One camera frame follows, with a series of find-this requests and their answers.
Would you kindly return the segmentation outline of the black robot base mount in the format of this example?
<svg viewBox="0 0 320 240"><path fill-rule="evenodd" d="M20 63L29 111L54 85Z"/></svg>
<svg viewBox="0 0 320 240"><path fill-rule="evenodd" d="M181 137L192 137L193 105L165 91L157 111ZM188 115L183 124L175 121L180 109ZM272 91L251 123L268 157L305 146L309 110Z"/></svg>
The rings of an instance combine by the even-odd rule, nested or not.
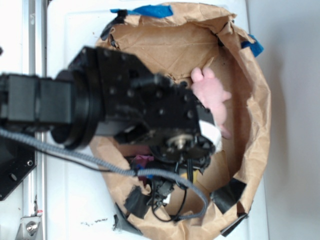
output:
<svg viewBox="0 0 320 240"><path fill-rule="evenodd" d="M36 154L33 148L1 137L0 200L6 200L36 165Z"/></svg>

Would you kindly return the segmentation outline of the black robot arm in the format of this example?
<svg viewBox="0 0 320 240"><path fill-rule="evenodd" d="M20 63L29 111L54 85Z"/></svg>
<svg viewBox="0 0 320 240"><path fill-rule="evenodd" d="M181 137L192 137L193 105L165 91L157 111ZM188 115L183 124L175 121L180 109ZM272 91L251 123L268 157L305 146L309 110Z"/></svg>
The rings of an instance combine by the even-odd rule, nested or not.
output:
<svg viewBox="0 0 320 240"><path fill-rule="evenodd" d="M166 163L204 166L220 132L193 92L152 73L135 55L84 47L55 79L3 74L0 125L15 132L51 132L67 149L94 136L145 145Z"/></svg>

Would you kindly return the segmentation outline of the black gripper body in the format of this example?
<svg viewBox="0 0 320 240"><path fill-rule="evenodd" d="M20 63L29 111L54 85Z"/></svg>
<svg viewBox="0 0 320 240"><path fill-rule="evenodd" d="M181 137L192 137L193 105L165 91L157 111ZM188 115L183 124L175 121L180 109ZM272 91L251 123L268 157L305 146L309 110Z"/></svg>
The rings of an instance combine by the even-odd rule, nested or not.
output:
<svg viewBox="0 0 320 240"><path fill-rule="evenodd" d="M151 73L135 55L96 51L103 97L98 136L147 145L165 163L210 162L216 144L201 123L213 125L214 119L191 89Z"/></svg>

